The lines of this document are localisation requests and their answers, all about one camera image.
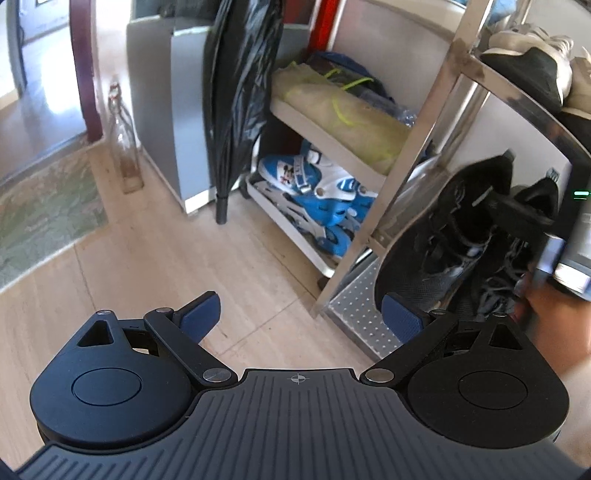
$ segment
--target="yellow-green string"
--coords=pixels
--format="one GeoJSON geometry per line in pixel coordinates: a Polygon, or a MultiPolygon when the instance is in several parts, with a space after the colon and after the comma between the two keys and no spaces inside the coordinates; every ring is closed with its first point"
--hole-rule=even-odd
{"type": "Polygon", "coordinates": [[[336,96],[332,98],[332,103],[333,108],[335,109],[336,116],[339,117],[339,120],[343,122],[345,125],[347,125],[347,127],[354,127],[355,123],[348,120],[347,117],[344,116],[343,112],[340,111],[336,96]]]}
{"type": "Polygon", "coordinates": [[[341,70],[341,69],[332,69],[331,71],[329,71],[328,73],[326,73],[326,74],[324,75],[324,78],[325,78],[325,79],[329,79],[329,78],[330,78],[330,77],[332,77],[332,76],[333,76],[335,73],[340,73],[340,72],[342,72],[342,70],[341,70]]]}
{"type": "Polygon", "coordinates": [[[374,79],[371,77],[363,77],[362,79],[355,80],[354,82],[348,83],[347,85],[343,85],[340,89],[344,90],[345,92],[353,87],[357,87],[357,85],[361,85],[362,83],[366,82],[373,82],[374,79]]]}

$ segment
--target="blue inline skate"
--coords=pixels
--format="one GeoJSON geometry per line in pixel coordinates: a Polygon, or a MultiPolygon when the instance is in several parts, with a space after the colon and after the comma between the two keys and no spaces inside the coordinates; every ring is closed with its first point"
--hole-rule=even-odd
{"type": "Polygon", "coordinates": [[[370,192],[363,185],[359,185],[355,199],[351,202],[345,218],[340,224],[341,227],[347,232],[350,232],[351,235],[355,235],[361,228],[361,224],[365,220],[377,196],[377,193],[370,192]]]}
{"type": "Polygon", "coordinates": [[[342,257],[351,240],[339,226],[355,200],[358,183],[343,168],[304,142],[300,155],[270,155],[259,163],[266,180],[256,188],[318,247],[342,257]]]}

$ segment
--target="white sneaker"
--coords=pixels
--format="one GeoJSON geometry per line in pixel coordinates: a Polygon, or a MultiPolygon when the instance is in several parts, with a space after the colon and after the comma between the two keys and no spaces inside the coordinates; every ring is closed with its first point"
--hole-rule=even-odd
{"type": "Polygon", "coordinates": [[[583,48],[583,55],[570,62],[573,85],[562,111],[591,120],[591,54],[583,48]]]}
{"type": "Polygon", "coordinates": [[[573,45],[569,37],[523,24],[495,33],[480,59],[556,115],[570,92],[573,45]]]}

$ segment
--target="hand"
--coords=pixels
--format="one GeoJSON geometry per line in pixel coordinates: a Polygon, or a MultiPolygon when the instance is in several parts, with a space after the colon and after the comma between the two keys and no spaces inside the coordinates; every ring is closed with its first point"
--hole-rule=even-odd
{"type": "Polygon", "coordinates": [[[545,284],[526,294],[538,316],[534,344],[557,375],[591,355],[591,303],[545,284]]]}

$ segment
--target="ribbed black plate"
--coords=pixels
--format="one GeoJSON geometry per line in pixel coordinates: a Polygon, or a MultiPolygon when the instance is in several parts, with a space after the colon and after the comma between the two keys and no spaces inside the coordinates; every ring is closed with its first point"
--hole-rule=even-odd
{"type": "Polygon", "coordinates": [[[348,369],[257,371],[204,393],[166,438],[116,455],[48,445],[24,480],[576,479],[582,470],[550,441],[484,450],[415,420],[388,388],[348,369]]]}

